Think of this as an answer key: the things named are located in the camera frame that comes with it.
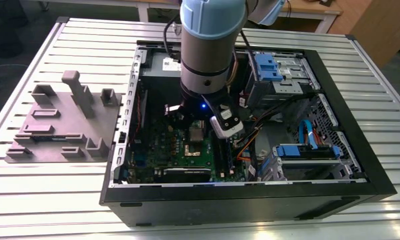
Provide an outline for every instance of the green circuit board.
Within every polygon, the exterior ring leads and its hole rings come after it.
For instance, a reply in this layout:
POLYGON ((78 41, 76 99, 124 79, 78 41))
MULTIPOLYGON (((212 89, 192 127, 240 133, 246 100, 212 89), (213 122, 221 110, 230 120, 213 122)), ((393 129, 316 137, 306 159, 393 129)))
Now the green circuit board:
MULTIPOLYGON (((190 125, 200 127, 200 122, 190 125)), ((148 134, 148 149, 132 152, 132 175, 137 183, 154 183, 154 170, 160 168, 210 169, 212 182, 238 182, 244 180, 242 168, 234 168, 232 175, 224 177, 216 172, 212 137, 190 142, 188 131, 173 129, 165 122, 157 121, 148 134)))

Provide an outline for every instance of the orange wire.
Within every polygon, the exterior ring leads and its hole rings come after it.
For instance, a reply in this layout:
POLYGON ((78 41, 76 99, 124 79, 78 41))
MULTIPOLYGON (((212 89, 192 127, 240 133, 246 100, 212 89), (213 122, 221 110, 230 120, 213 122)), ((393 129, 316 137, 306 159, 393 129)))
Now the orange wire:
POLYGON ((244 148, 242 148, 241 151, 238 152, 237 158, 236 158, 237 160, 238 160, 238 159, 244 159, 244 157, 240 157, 240 155, 241 155, 241 153, 245 151, 245 149, 248 148, 249 144, 252 143, 252 141, 253 141, 253 139, 256 138, 256 136, 258 135, 258 133, 260 133, 260 132, 257 132, 257 133, 254 134, 254 136, 250 138, 250 140, 246 142, 244 148))
POLYGON ((313 130, 312 133, 313 133, 313 136, 316 137, 316 140, 314 140, 314 141, 316 141, 317 143, 320 142, 321 144, 325 144, 325 142, 322 141, 321 137, 318 136, 316 130, 313 130))

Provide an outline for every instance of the open computer tower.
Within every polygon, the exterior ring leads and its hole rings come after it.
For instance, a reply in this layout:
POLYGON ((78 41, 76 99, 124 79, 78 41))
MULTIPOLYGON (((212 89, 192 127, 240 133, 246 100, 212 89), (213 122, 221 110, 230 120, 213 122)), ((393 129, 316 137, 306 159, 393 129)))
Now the open computer tower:
POLYGON ((137 45, 100 196, 128 226, 321 219, 396 193, 316 51, 256 47, 254 80, 236 47, 229 95, 244 128, 292 99, 242 149, 245 133, 218 139, 206 119, 172 125, 180 64, 161 43, 137 45))

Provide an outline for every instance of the aluminum extrusion table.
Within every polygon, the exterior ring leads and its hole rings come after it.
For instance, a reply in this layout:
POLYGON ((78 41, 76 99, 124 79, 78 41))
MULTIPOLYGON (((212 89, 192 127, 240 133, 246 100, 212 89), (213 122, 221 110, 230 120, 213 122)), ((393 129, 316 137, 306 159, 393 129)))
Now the aluminum extrusion table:
MULTIPOLYGON (((61 74, 77 70, 92 92, 113 88, 124 94, 136 41, 162 38, 160 23, 58 20, 0 113, 0 237, 400 239, 400 97, 359 43, 344 35, 244 30, 253 46, 318 52, 397 190, 385 200, 322 220, 128 228, 98 205, 106 163, 8 164, 5 152, 34 102, 36 84, 69 92, 61 74)), ((168 38, 178 39, 170 32, 168 38)))

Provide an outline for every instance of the black computer case frame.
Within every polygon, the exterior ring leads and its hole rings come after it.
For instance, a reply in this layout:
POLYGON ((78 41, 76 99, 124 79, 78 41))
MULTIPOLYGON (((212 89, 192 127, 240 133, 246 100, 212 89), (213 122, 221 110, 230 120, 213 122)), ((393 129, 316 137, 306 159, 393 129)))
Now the black computer case frame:
POLYGON ((397 193, 317 52, 257 49, 304 54, 338 122, 337 130, 344 133, 368 182, 110 188, 110 156, 100 204, 110 208, 128 226, 322 219, 360 203, 379 201, 397 193))

